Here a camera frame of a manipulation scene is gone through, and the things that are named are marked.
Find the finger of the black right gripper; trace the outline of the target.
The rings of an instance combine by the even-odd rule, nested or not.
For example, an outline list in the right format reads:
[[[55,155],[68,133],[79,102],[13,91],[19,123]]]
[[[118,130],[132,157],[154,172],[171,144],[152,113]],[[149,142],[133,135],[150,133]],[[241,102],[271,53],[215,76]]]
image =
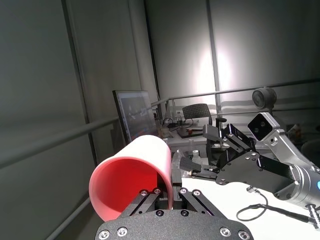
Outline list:
[[[215,165],[199,164],[187,157],[180,159],[179,168],[186,172],[191,172],[191,177],[207,181],[225,181],[225,178],[218,178],[220,169]]]
[[[247,137],[232,124],[227,124],[222,129],[205,124],[202,136],[212,142],[225,143],[237,153],[254,151],[256,149],[255,140]]]

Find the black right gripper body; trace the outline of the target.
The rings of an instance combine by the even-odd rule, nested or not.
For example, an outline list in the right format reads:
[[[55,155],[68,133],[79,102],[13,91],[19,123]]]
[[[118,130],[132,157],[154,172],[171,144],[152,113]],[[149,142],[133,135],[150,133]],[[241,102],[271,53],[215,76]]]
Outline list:
[[[236,153],[226,150],[217,161],[219,185],[239,182],[277,193],[295,182],[287,164],[261,156],[257,152]]]

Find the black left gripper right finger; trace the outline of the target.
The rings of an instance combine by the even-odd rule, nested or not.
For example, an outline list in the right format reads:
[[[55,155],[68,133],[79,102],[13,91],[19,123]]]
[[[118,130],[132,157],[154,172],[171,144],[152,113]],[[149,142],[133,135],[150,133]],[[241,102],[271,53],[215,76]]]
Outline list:
[[[193,211],[214,217],[221,217],[221,212],[203,195],[203,193],[194,189],[189,191],[182,187],[182,174],[180,164],[179,168],[172,168],[171,181],[173,188],[173,204],[174,210],[182,210],[184,212]]]

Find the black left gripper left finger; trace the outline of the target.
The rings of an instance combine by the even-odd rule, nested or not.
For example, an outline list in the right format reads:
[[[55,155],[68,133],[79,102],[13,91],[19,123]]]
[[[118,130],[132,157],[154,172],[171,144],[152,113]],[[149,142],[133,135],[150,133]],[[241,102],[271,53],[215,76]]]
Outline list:
[[[152,191],[142,189],[122,212],[122,217],[131,217],[160,209],[163,191],[154,188]]]

